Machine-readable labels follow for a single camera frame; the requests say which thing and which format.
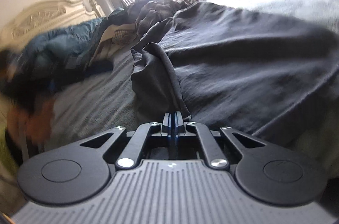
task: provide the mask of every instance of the metal screw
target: metal screw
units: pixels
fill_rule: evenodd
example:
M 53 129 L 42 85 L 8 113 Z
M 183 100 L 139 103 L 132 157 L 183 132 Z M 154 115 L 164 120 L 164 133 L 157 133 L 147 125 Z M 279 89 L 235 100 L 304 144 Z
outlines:
M 117 164 L 123 168 L 130 168 L 134 165 L 134 161 L 130 158 L 121 158 L 117 161 Z
M 214 159 L 214 160 L 211 161 L 211 165 L 216 167 L 216 168 L 222 168 L 222 167 L 226 166 L 227 164 L 228 164 L 227 160 L 221 159 L 221 158 Z

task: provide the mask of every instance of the black sleeve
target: black sleeve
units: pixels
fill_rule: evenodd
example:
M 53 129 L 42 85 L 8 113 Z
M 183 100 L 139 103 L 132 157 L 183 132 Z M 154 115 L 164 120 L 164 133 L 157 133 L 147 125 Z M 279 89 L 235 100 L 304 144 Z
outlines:
M 5 141 L 6 145 L 14 159 L 14 161 L 18 164 L 18 166 L 22 165 L 22 152 L 13 142 L 11 136 L 8 133 L 8 130 L 5 130 Z

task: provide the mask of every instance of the headboard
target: headboard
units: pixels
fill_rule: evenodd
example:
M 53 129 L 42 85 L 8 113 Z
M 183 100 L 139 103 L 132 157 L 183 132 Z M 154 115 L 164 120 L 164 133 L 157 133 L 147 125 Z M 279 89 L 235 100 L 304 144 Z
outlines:
M 95 0 L 88 1 L 90 11 L 85 8 L 84 0 L 44 0 L 32 4 L 3 27 L 0 49 L 10 46 L 21 50 L 42 32 L 105 16 Z

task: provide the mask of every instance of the person's hand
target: person's hand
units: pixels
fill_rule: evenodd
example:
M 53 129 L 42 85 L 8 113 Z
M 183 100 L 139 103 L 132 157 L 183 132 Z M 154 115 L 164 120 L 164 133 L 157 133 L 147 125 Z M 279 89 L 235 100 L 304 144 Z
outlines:
M 54 102 L 55 99 L 45 101 L 42 110 L 32 115 L 20 107 L 14 107 L 8 112 L 7 131 L 18 147 L 20 147 L 19 126 L 22 126 L 24 134 L 33 144 L 42 144 L 50 138 Z

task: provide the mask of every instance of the ribbed gray panel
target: ribbed gray panel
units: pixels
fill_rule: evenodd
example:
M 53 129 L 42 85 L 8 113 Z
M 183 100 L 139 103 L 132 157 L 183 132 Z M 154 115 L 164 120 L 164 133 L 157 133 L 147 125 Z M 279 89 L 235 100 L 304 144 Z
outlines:
M 119 171 L 98 196 L 69 207 L 28 203 L 16 224 L 332 224 L 317 203 L 278 208 L 244 194 L 229 173 L 202 161 L 145 160 L 134 170 Z

